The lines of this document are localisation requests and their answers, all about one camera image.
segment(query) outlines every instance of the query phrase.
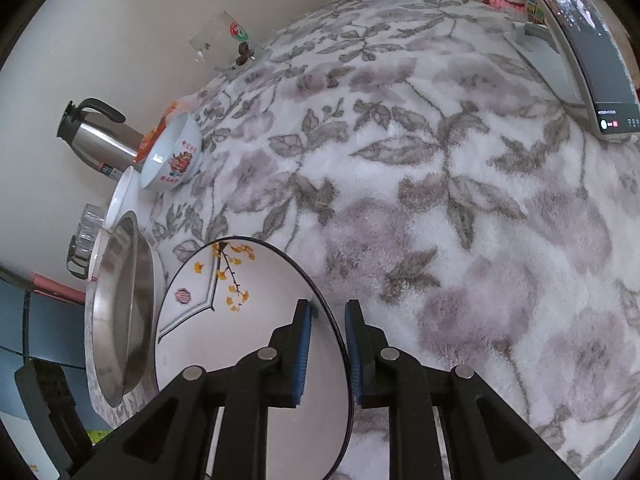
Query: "floral blanket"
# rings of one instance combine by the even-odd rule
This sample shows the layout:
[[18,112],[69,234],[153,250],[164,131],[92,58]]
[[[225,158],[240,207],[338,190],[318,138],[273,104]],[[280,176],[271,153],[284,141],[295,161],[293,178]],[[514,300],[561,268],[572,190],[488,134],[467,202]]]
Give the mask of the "floral blanket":
[[[469,0],[335,0],[189,99],[204,158],[159,195],[167,279],[203,244],[286,250],[337,319],[426,365],[470,364],[580,472],[640,401],[640,154],[587,133]],[[337,478],[386,479],[383,412]]]

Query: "stainless steel basin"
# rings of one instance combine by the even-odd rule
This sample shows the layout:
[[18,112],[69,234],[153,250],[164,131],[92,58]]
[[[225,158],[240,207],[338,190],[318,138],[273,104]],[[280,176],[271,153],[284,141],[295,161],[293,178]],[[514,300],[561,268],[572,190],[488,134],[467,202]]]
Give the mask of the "stainless steel basin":
[[152,338],[154,274],[133,211],[118,222],[98,269],[92,316],[98,384],[116,407],[140,381]]

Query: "wall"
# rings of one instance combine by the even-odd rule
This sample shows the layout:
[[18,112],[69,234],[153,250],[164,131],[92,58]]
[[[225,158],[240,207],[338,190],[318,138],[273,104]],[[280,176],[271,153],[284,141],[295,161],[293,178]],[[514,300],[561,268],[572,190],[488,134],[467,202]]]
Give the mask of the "wall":
[[114,183],[56,139],[69,100],[93,96],[140,131],[212,77],[189,39],[228,10],[261,37],[328,0],[47,0],[0,72],[0,266],[84,289],[65,269],[85,203]]

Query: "bowl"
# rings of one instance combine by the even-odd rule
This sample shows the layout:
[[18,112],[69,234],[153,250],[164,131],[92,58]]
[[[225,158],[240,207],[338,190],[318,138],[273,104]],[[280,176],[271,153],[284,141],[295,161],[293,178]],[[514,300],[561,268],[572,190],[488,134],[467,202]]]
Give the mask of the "bowl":
[[152,250],[138,230],[135,214],[129,211],[104,248],[92,311],[96,376],[102,394],[114,408],[147,368],[154,294]]
[[140,172],[140,187],[167,191],[189,180],[200,165],[202,136],[193,116],[177,115],[151,148]]
[[155,194],[149,189],[140,189],[140,174],[129,166],[120,177],[113,191],[102,228],[112,232],[118,220],[127,211],[133,211],[138,227],[144,229],[149,223]]
[[[222,238],[180,268],[162,302],[154,337],[162,389],[187,366],[219,370],[267,346],[275,328],[291,323],[299,299],[310,300],[313,316],[304,394],[294,410],[269,409],[266,480],[330,477],[351,434],[346,349],[311,279],[263,241]],[[216,439],[214,433],[212,446]]]

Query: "table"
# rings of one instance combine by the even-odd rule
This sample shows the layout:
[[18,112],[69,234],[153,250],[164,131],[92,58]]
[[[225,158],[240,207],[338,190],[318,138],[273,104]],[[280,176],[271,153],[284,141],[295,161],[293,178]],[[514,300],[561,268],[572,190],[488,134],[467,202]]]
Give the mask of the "table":
[[[223,235],[268,240],[338,319],[358,298],[424,364],[472,365],[580,472],[637,418],[640,154],[588,134],[510,27],[469,0],[302,16],[257,66],[187,98],[205,156],[145,234],[167,280]],[[92,370],[88,346],[114,426],[155,394],[146,378],[112,410]],[[386,478],[385,425],[356,414],[338,478]]]

